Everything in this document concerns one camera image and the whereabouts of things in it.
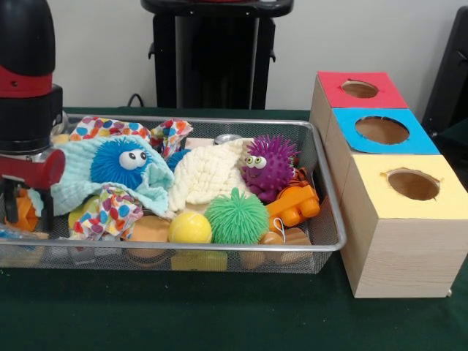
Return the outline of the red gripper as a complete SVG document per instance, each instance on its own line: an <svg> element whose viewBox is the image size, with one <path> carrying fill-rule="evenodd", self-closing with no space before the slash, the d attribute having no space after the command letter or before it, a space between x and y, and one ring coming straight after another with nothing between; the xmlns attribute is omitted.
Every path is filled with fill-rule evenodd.
<svg viewBox="0 0 468 351"><path fill-rule="evenodd" d="M18 205L16 202L18 184L23 183L39 191L43 202L42 218L47 231L53 229L53 198L50 193L52 185L57 184L65 168L64 152L57 148L48 148L34 155L1 155L1 178L4 179L4 207L9 223L18 222Z"/></svg>

